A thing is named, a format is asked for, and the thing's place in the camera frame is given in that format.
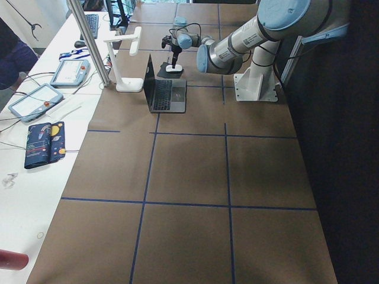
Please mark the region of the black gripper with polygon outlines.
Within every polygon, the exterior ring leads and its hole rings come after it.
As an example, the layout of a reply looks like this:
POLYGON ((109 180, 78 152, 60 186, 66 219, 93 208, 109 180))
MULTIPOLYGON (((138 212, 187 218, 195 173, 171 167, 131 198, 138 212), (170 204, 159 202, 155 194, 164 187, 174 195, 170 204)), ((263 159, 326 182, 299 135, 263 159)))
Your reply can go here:
POLYGON ((177 40, 174 39, 174 37, 172 35, 166 35, 162 39, 162 44, 161 44, 162 48, 164 49, 166 47, 166 45, 169 45, 171 47, 171 51, 174 54, 172 56, 172 63, 171 63, 171 65, 172 65, 173 68, 175 68, 177 60, 178 60, 178 56, 181 53, 181 48, 180 48, 177 40))

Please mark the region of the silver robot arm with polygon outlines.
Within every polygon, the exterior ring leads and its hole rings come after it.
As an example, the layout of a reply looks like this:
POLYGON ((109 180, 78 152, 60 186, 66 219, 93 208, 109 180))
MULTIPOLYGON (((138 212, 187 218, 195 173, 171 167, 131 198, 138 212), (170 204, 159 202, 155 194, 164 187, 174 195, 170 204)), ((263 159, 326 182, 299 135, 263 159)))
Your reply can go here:
POLYGON ((162 47, 171 47, 174 61, 184 49, 196 47, 199 72, 231 75, 245 53, 267 41, 301 36, 303 44, 322 44, 345 36, 350 8, 350 1, 260 1, 257 14, 222 41, 190 33, 179 17, 162 47))

